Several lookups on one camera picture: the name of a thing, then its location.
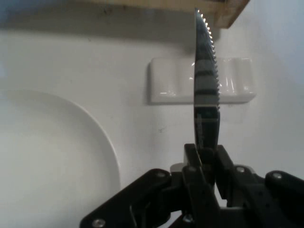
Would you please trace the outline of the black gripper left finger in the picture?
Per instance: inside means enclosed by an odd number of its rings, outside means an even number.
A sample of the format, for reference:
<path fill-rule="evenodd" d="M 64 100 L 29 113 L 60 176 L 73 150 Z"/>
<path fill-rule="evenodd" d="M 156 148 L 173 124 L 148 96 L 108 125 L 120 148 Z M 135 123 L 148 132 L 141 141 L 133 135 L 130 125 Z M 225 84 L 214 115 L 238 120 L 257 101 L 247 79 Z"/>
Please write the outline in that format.
<path fill-rule="evenodd" d="M 157 228 L 181 211 L 180 228 L 218 228 L 220 208 L 193 144 L 181 171 L 152 169 L 86 215 L 81 228 Z"/>

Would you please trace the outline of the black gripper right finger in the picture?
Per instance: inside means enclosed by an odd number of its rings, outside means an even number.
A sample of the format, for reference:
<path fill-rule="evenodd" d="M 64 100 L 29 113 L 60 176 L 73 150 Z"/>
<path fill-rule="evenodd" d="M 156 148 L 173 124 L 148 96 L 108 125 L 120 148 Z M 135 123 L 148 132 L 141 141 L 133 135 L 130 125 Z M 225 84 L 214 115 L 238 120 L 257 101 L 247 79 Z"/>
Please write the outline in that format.
<path fill-rule="evenodd" d="M 251 168 L 235 165 L 220 145 L 215 153 L 215 181 L 227 207 L 246 213 L 248 225 L 259 228 L 304 226 L 304 181 L 284 171 L 265 177 Z"/>

